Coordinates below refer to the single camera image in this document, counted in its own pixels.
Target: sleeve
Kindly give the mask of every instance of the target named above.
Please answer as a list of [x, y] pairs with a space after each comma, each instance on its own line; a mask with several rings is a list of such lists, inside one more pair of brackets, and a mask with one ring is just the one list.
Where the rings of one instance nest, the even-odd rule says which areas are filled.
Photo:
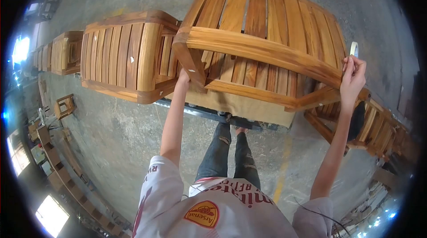
[[[317, 213], [332, 218], [333, 203], [330, 198], [316, 198], [302, 205]], [[328, 238], [331, 236], [332, 221], [322, 215], [299, 207], [293, 218], [292, 227], [299, 238]]]
[[153, 156], [142, 183], [133, 237], [140, 224], [145, 225], [180, 202], [183, 192], [184, 183], [178, 167], [166, 157]]

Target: ripped jeans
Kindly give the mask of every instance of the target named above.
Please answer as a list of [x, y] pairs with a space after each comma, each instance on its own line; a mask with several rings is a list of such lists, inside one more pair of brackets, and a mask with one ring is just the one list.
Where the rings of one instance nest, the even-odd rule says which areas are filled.
[[[228, 177], [228, 150], [232, 142], [230, 124], [218, 123], [213, 135], [212, 142], [197, 170], [195, 181], [209, 177]], [[252, 158], [251, 149], [248, 146], [246, 134], [239, 133], [237, 139], [236, 154], [234, 155], [236, 163], [234, 178], [244, 178], [261, 190], [258, 171]]]

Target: person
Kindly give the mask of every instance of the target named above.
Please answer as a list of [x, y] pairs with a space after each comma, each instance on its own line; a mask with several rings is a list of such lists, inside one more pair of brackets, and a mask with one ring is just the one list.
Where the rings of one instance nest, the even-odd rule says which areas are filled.
[[182, 200], [179, 174], [185, 95], [183, 69], [163, 128], [160, 155], [151, 159], [144, 178], [133, 237], [330, 237], [331, 187], [343, 158], [357, 96], [365, 85], [366, 62], [344, 59], [341, 112], [336, 133], [314, 179], [310, 200], [299, 207], [292, 225], [261, 191], [245, 131], [236, 130], [236, 172], [227, 178], [230, 126], [220, 123], [198, 169], [189, 197]]

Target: masking tape roll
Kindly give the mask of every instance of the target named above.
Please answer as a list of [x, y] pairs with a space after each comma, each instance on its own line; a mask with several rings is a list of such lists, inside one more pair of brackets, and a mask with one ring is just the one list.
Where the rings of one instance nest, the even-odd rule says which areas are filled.
[[352, 42], [351, 43], [350, 54], [352, 54], [355, 57], [359, 58], [359, 45], [357, 44], [357, 42]]

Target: factory floor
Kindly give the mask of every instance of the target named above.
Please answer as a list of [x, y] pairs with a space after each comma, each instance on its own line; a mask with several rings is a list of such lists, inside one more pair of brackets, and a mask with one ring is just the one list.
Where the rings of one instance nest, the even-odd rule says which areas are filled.
[[[83, 30], [89, 23], [128, 12], [159, 9], [182, 20], [193, 0], [61, 0], [53, 18], [40, 25], [37, 44], [47, 44], [69, 30]], [[414, 43], [396, 0], [311, 0], [333, 13], [348, 47], [359, 43], [359, 56], [368, 63], [366, 86], [376, 100], [404, 119], [413, 75], [418, 71]], [[141, 184], [152, 156], [160, 147], [168, 109], [140, 105], [81, 86], [75, 75], [50, 72], [46, 81], [48, 103], [73, 93], [77, 110], [62, 119], [71, 130], [72, 149], [97, 192], [117, 212], [133, 222]], [[184, 115], [180, 173], [185, 191], [194, 182], [197, 168], [211, 142], [216, 122]], [[256, 161], [262, 191], [274, 199], [291, 221], [298, 203], [308, 200], [310, 188], [329, 147], [301, 114], [291, 129], [249, 131], [249, 146]], [[234, 173], [235, 134], [228, 159]], [[331, 198], [334, 218], [341, 219], [363, 201], [377, 159], [362, 150], [351, 150], [341, 164]]]

